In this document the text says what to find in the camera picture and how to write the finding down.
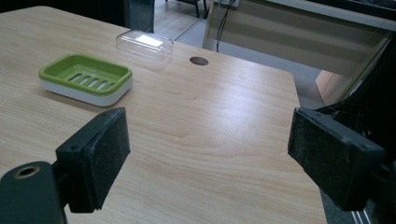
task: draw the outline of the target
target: wooden table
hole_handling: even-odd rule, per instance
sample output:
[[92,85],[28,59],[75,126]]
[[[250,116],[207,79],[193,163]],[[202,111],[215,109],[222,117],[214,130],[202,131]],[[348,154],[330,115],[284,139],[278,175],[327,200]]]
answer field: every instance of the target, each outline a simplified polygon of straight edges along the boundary
[[[290,74],[180,43],[151,61],[116,49],[125,31],[49,7],[0,14],[0,175],[53,163],[95,115],[125,106],[132,153],[103,209],[66,206],[69,223],[325,223],[318,187],[287,153]],[[132,88],[107,108],[45,91],[38,70],[74,52],[130,67]]]

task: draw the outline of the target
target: cable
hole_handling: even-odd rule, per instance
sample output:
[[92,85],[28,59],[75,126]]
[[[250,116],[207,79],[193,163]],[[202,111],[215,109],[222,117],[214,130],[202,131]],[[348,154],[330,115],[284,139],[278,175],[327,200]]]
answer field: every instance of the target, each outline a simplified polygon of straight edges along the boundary
[[230,3],[228,4],[227,10],[226,10],[226,12],[225,12],[225,14],[224,14],[224,16],[223,16],[223,18],[221,20],[220,25],[219,25],[218,35],[217,35],[217,39],[216,39],[216,52],[219,52],[219,42],[220,42],[220,39],[221,39],[222,31],[224,29],[225,22],[227,21],[228,12],[230,11],[230,8],[233,5],[234,1],[235,0],[231,0]]

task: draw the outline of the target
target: transparent lid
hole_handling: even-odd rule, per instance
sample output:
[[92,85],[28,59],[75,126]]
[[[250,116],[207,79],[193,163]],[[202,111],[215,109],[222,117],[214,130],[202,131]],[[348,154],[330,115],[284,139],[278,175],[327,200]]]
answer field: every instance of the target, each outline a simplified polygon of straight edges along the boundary
[[118,35],[117,49],[121,49],[146,58],[161,60],[173,50],[173,41],[169,38],[132,30]]

